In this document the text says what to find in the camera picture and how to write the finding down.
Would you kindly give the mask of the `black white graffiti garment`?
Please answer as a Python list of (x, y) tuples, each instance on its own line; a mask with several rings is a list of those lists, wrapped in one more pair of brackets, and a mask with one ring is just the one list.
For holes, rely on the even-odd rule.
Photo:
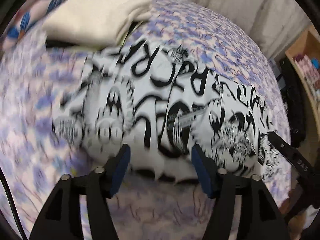
[(128, 144), (132, 168), (156, 178), (195, 179), (194, 145), (237, 176), (269, 181), (280, 170), (269, 111), (253, 86), (146, 39), (90, 55), (79, 87), (53, 113), (53, 131), (101, 163)]

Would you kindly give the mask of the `purple cat print blanket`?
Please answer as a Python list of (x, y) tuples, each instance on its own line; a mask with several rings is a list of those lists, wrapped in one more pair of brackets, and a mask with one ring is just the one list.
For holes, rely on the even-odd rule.
[[(253, 86), (264, 99), (273, 131), (290, 141), (289, 123), (274, 73), (258, 45), (229, 19), (188, 0), (153, 0), (148, 22), (125, 46), (146, 39), (182, 47), (207, 68)], [(1, 168), (24, 230), (30, 233), (60, 177), (88, 174), (96, 165), (83, 148), (53, 131), (53, 113), (65, 92), (79, 87), (90, 52), (48, 49), (37, 24), (1, 61)], [(277, 203), (285, 198), (291, 168), (264, 181)], [(214, 201), (195, 179), (156, 178), (129, 166), (120, 191), (108, 201), (120, 239), (201, 239)]]

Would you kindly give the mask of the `wooden shelf unit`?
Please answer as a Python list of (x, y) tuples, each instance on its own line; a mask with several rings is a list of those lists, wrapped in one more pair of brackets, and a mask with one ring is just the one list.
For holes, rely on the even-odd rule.
[(315, 27), (307, 27), (285, 55), (302, 82), (319, 133), (319, 33)]

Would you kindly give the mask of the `beige curtain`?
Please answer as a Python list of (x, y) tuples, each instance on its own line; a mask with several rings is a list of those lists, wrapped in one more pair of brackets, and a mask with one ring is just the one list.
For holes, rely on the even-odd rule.
[(190, 0), (238, 25), (267, 58), (281, 54), (310, 24), (294, 0)]

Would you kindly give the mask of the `cream folded garment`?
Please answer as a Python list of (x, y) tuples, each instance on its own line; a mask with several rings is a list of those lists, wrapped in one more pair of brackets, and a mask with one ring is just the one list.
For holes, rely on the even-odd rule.
[(119, 44), (133, 22), (151, 17), (152, 0), (67, 0), (42, 25), (47, 38), (105, 48)]

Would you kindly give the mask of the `pink blue flower pillow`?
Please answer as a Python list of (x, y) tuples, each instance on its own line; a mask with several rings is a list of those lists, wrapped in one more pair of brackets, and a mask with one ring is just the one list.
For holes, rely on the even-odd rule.
[(18, 9), (1, 35), (1, 50), (8, 50), (22, 39), (27, 31), (65, 0), (27, 0)]

